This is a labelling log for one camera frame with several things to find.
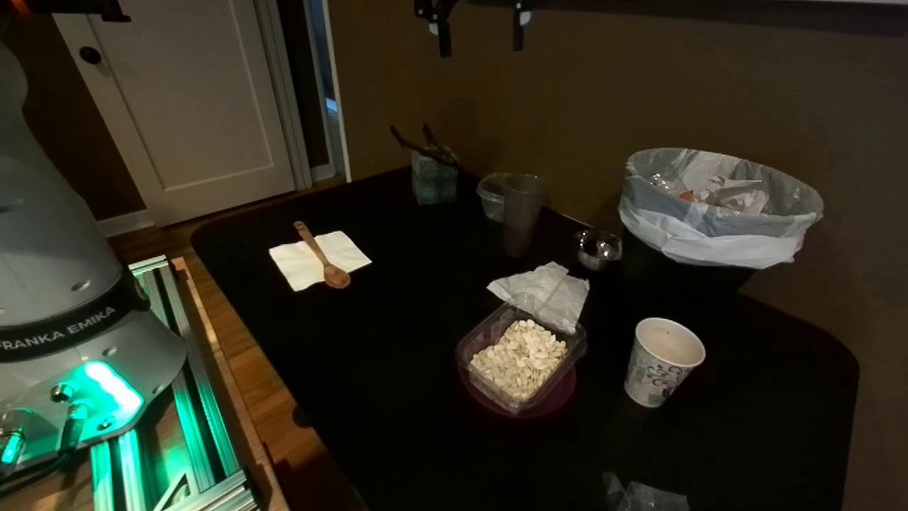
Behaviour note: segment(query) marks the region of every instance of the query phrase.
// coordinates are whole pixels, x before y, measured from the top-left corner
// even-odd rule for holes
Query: popcorn
[[[567,345],[536,321],[515,321],[502,337],[479,348],[468,371],[518,412],[567,357]]]

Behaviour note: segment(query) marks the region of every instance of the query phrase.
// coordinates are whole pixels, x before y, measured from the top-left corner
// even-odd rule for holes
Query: clear cup
[[[659,408],[708,361],[708,345],[671,317],[644,317],[634,335],[624,391],[640,405]]]
[[[506,252],[519,257],[533,242],[546,205],[546,182],[536,174],[515,174],[506,182]]]

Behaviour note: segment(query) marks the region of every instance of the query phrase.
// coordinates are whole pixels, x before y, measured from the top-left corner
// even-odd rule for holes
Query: wall
[[[813,182],[827,220],[747,291],[844,337],[862,365],[845,509],[908,509],[908,36],[459,2],[454,56],[400,2],[333,0],[354,175],[406,164],[431,122],[474,169],[546,174],[567,216],[617,225],[628,152],[698,144]]]
[[[27,120],[96,218],[146,210],[52,17],[0,15],[0,39],[28,76]]]

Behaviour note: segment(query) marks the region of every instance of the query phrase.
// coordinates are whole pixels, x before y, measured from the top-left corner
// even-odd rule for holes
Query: white plastic bag
[[[733,183],[742,189],[737,205],[747,205],[742,210],[722,206],[730,205]],[[796,262],[807,230],[824,218],[824,199],[766,164],[654,148],[628,159],[618,216],[634,236],[674,262],[766,270]]]

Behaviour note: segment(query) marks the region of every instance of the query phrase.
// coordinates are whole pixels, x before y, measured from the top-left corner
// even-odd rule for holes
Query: wooden floor
[[[139,262],[161,252],[173,257],[183,254],[188,262],[258,438],[275,463],[288,501],[295,511],[360,511],[364,506],[336,469],[316,429],[293,422],[295,401],[194,252],[191,236],[204,220],[117,236],[110,237],[110,247],[123,262]]]

